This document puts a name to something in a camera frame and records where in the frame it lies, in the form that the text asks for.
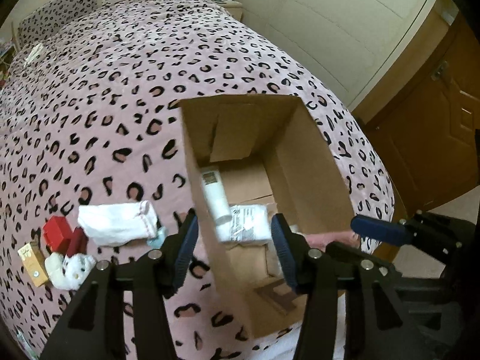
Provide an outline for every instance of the brown wooden door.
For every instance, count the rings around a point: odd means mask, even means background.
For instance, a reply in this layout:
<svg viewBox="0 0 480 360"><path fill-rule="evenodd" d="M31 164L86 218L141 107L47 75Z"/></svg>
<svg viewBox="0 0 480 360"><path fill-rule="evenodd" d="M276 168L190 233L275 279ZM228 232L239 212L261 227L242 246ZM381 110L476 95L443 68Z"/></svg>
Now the brown wooden door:
<svg viewBox="0 0 480 360"><path fill-rule="evenodd" d="M477 185L479 99L480 45L459 15L430 59L366 126L409 214Z"/></svg>

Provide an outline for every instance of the metal screw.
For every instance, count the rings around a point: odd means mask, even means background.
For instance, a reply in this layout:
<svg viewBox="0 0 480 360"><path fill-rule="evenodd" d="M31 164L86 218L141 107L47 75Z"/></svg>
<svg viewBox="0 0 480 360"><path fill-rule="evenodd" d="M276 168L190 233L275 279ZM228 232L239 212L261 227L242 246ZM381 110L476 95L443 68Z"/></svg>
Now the metal screw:
<svg viewBox="0 0 480 360"><path fill-rule="evenodd" d="M366 269L367 271L373 269L375 266L369 259L363 259L360 265L363 269Z"/></svg>
<svg viewBox="0 0 480 360"><path fill-rule="evenodd" d="M99 271L105 271L105 269L107 269L109 265L110 263L106 259L103 259L102 261L97 262L96 267Z"/></svg>
<svg viewBox="0 0 480 360"><path fill-rule="evenodd" d="M308 251L308 256L313 259L319 259L322 256L322 251L318 249L310 249Z"/></svg>
<svg viewBox="0 0 480 360"><path fill-rule="evenodd" d="M148 258L152 260L157 260L160 257L162 257L162 252L160 251L160 249L153 249L150 252L148 252Z"/></svg>

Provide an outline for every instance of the red object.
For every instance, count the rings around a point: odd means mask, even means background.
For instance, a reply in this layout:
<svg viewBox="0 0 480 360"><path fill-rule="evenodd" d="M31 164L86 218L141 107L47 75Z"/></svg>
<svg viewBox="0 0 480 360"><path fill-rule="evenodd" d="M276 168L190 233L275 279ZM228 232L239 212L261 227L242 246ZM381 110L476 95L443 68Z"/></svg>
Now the red object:
<svg viewBox="0 0 480 360"><path fill-rule="evenodd" d="M70 225L64 216L52 216L43 226L43 237L52 251L65 254L72 236Z"/></svg>
<svg viewBox="0 0 480 360"><path fill-rule="evenodd" d="M77 253L86 254L88 238L81 227L77 227L73 231L70 245L67 250L67 257L71 257Z"/></svg>

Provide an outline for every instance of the bedside table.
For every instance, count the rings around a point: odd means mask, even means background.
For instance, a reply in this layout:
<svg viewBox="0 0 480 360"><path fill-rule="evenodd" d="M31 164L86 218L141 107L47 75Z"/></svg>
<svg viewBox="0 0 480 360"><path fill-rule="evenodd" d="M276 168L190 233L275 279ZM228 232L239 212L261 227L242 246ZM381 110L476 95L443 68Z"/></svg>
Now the bedside table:
<svg viewBox="0 0 480 360"><path fill-rule="evenodd" d="M221 7L224 7L235 20L242 21L243 4L239 1L215 1Z"/></svg>

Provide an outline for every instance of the cardboard box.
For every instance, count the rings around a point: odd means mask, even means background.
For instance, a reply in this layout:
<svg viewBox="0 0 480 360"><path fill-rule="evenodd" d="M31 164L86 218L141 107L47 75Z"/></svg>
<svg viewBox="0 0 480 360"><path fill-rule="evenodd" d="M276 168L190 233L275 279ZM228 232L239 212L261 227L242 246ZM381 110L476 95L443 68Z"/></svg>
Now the cardboard box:
<svg viewBox="0 0 480 360"><path fill-rule="evenodd" d="M298 97L220 95L181 100L180 106L191 193L215 286L249 337L285 329L302 319L305 297L269 277L264 247L227 250L218 242L199 169L219 167L229 204L276 203L304 234L350 228L345 181Z"/></svg>
<svg viewBox="0 0 480 360"><path fill-rule="evenodd" d="M49 280L45 271L45 256L36 242L29 242L18 249L25 270L30 275L35 287L40 287Z"/></svg>

